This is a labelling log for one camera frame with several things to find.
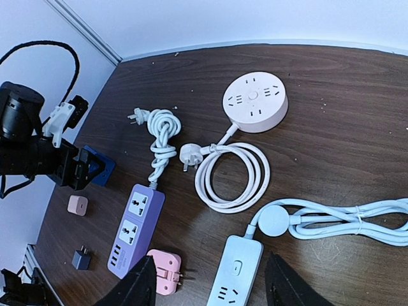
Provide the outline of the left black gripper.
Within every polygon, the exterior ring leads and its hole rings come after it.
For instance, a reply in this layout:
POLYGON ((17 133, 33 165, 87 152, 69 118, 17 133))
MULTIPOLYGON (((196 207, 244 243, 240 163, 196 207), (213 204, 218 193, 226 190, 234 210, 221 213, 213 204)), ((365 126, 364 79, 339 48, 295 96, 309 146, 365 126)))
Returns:
MULTIPOLYGON (((58 167, 75 157, 78 149, 62 139, 59 149, 51 138, 43 136, 45 122, 40 112, 44 97, 35 90, 12 82, 1 84, 1 189, 6 189, 8 175, 22 175, 27 180, 11 187, 19 190, 38 175, 54 175, 58 167)), ((81 162, 81 189, 105 170, 100 160, 81 162)))

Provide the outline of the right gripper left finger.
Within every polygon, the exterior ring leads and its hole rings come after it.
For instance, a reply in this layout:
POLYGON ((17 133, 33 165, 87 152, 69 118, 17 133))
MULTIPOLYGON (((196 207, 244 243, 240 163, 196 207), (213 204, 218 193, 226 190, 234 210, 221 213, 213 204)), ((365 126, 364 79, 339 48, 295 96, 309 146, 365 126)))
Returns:
POLYGON ((152 256, 144 256, 95 306, 154 306, 157 273, 152 256))

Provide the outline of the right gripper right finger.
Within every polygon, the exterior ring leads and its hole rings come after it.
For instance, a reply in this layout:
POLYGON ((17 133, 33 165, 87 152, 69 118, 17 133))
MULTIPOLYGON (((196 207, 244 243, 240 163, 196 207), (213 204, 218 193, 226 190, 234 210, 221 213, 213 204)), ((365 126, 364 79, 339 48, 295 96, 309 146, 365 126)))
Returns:
POLYGON ((266 300, 269 306, 333 306, 317 293, 278 254, 270 253, 265 268, 266 300))

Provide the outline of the salmon pink plug charger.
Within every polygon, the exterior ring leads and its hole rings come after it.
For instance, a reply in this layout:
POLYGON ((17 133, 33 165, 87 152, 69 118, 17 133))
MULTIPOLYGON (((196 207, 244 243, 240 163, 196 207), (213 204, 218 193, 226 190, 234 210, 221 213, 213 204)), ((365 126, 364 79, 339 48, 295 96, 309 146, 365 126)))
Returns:
POLYGON ((71 195, 68 201, 67 211, 81 217, 86 215, 89 200, 85 196, 71 195))

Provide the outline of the pink square plug adapter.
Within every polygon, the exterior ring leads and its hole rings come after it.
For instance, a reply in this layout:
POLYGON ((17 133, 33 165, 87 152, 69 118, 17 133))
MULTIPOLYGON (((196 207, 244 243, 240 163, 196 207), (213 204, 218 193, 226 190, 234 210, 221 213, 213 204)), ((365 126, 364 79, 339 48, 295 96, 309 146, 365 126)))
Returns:
POLYGON ((193 281, 182 272, 182 258, 173 252, 151 249, 147 252, 156 266, 156 293, 162 296, 172 295, 184 281, 193 281))

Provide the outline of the dark navy plug charger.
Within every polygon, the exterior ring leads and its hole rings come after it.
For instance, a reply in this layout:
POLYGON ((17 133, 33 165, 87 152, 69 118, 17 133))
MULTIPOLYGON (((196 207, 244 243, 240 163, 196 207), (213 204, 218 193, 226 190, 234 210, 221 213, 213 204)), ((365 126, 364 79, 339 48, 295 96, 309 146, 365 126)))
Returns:
POLYGON ((72 265, 76 270, 88 270, 92 255, 84 245, 79 250, 74 251, 72 265))

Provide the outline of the light blue power strip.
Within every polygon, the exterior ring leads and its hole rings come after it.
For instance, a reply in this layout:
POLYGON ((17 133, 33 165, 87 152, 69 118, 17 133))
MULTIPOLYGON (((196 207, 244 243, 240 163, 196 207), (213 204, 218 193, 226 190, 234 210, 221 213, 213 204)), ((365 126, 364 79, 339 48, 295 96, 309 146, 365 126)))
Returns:
POLYGON ((407 304, 407 200, 350 207, 280 199, 226 239, 207 303, 267 303, 265 268, 281 256, 332 304, 407 304))

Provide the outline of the round pink power socket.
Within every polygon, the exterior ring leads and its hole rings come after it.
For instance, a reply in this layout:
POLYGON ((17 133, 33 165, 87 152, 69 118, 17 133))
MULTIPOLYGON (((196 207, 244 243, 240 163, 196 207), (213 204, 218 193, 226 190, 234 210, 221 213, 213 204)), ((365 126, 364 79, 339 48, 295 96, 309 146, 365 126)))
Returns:
POLYGON ((238 77, 227 87, 222 107, 231 122, 225 135, 217 143, 206 147, 195 143, 183 145, 179 159, 185 170, 190 166, 196 168, 195 190, 208 207, 222 214, 235 214, 260 200, 272 173, 270 163, 260 149, 249 143, 230 143, 229 139, 237 131, 256 134, 276 127, 286 116, 289 103, 286 88, 279 77, 256 71, 238 77), (218 197, 212 187, 212 170, 224 154, 239 157, 248 172, 247 186, 234 200, 218 197))

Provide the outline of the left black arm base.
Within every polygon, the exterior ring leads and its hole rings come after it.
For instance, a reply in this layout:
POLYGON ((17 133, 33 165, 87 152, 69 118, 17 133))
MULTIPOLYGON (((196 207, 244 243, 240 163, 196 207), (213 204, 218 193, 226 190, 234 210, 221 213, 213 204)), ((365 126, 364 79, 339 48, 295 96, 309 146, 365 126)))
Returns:
POLYGON ((40 275, 34 275, 28 283, 22 282, 16 273, 2 269, 1 289, 1 304, 4 305, 51 305, 46 283, 40 275))

